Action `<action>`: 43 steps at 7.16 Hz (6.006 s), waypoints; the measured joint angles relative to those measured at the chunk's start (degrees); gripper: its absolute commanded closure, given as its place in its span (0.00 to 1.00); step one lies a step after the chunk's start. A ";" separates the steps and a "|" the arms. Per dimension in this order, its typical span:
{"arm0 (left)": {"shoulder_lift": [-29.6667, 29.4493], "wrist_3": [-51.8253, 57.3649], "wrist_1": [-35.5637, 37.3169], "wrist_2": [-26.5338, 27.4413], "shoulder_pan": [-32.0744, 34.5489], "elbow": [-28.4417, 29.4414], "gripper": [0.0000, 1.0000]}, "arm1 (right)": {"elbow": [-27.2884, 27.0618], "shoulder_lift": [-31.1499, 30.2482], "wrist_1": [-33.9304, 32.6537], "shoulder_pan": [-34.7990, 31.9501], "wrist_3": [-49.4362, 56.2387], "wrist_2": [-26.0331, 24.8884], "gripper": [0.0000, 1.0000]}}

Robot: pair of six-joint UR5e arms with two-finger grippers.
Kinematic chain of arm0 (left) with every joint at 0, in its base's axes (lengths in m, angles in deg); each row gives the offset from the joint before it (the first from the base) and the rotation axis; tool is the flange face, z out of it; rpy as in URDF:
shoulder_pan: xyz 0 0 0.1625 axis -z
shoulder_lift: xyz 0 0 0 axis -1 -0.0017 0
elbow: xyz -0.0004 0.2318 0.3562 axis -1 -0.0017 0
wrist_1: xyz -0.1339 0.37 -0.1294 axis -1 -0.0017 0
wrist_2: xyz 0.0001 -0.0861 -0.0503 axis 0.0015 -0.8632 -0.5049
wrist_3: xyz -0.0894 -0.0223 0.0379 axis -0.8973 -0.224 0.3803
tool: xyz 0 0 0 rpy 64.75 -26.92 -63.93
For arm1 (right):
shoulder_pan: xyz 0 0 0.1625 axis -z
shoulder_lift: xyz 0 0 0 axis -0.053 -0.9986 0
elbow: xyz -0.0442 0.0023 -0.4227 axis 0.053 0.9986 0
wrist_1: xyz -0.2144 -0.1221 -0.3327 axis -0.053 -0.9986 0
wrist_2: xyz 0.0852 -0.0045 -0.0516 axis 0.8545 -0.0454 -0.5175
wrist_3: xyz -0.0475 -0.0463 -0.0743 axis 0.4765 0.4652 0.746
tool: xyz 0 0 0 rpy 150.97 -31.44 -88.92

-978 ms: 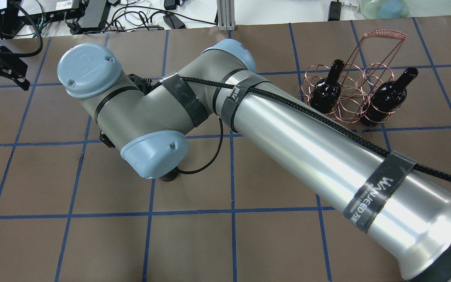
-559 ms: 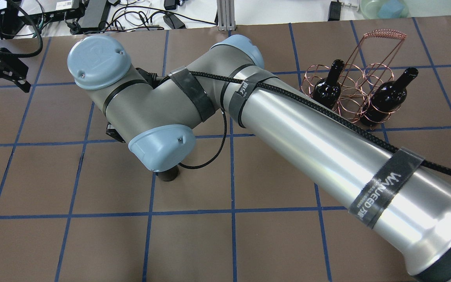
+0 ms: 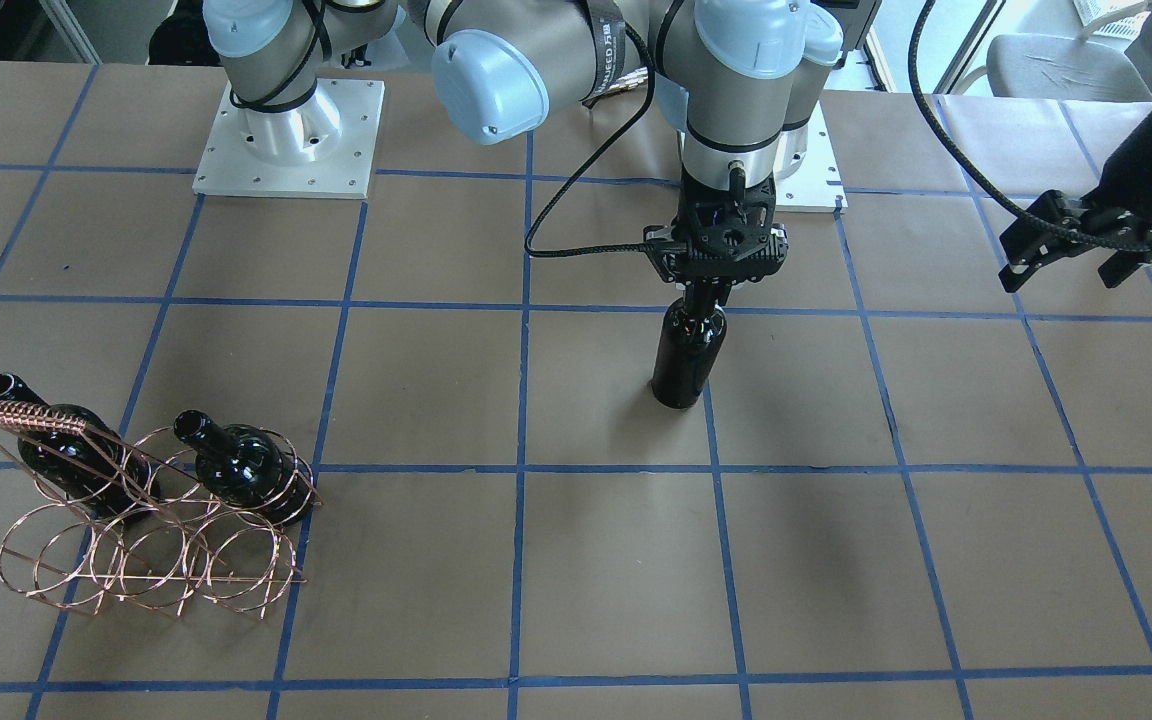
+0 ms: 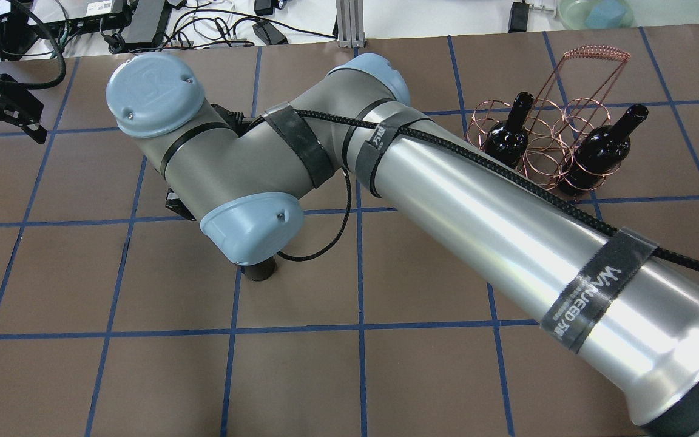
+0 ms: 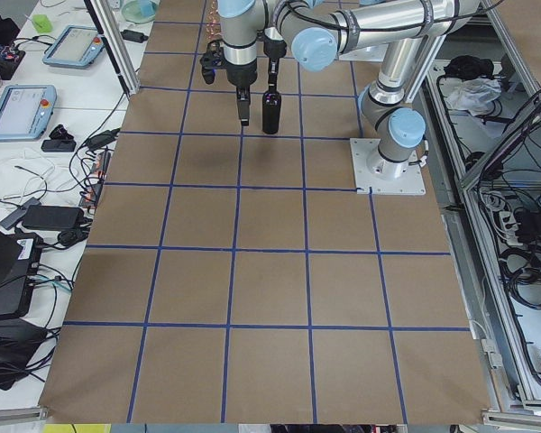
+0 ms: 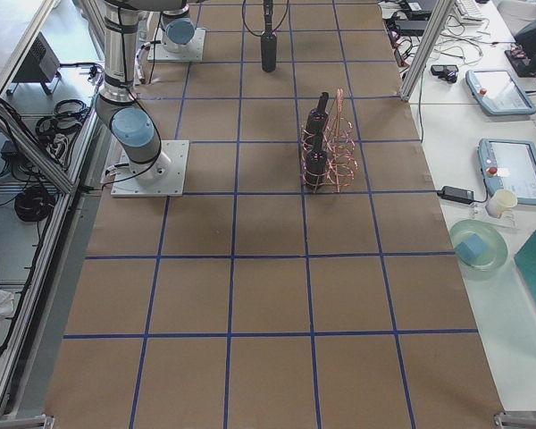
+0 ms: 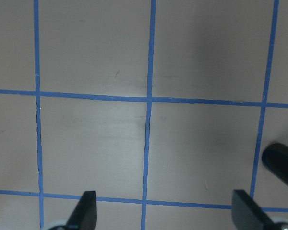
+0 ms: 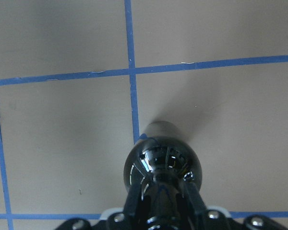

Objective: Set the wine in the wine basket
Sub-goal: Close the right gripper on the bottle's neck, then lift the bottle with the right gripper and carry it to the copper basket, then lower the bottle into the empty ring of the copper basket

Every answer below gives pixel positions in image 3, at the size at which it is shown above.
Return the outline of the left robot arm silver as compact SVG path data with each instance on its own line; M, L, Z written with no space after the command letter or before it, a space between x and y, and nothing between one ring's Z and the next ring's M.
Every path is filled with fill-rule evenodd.
M680 94L675 219L636 250L685 288L691 314L781 268L776 147L808 123L844 55L838 18L810 1L410 1L433 47L444 109L482 145L538 128L644 69Z

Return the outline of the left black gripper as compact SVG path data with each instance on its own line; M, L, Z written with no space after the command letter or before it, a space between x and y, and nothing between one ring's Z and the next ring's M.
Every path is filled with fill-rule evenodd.
M644 228L649 262L682 293L680 313L705 314L703 281L714 281L710 314L722 314L733 285L758 282L781 270L788 237L774 210L773 184L755 184L740 200L727 190L685 184L673 222Z

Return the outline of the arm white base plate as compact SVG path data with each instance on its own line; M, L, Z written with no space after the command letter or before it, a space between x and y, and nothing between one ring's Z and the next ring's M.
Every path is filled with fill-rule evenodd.
M320 79L283 113L238 109L228 91L195 173L206 196L365 200L387 88L379 79Z
M805 124L781 132L774 187L778 211L841 213L849 206L820 103Z

